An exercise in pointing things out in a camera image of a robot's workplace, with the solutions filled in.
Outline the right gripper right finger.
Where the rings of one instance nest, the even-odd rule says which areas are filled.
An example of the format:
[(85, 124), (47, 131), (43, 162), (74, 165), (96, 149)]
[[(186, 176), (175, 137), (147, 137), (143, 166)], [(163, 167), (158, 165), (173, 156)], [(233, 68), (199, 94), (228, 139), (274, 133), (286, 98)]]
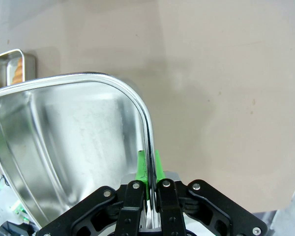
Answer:
[(185, 185), (165, 176), (155, 153), (157, 203), (162, 234), (195, 235), (186, 228), (184, 215), (201, 223), (215, 236), (264, 236), (266, 223), (201, 179)]

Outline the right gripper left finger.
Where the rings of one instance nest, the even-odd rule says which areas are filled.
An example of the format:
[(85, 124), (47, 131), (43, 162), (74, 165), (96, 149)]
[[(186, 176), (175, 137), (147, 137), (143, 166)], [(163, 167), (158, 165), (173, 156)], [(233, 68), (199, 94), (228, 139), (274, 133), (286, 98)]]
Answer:
[(146, 207), (147, 167), (138, 152), (135, 179), (115, 190), (102, 186), (39, 230), (41, 236), (102, 236), (115, 226), (114, 236), (136, 236)]

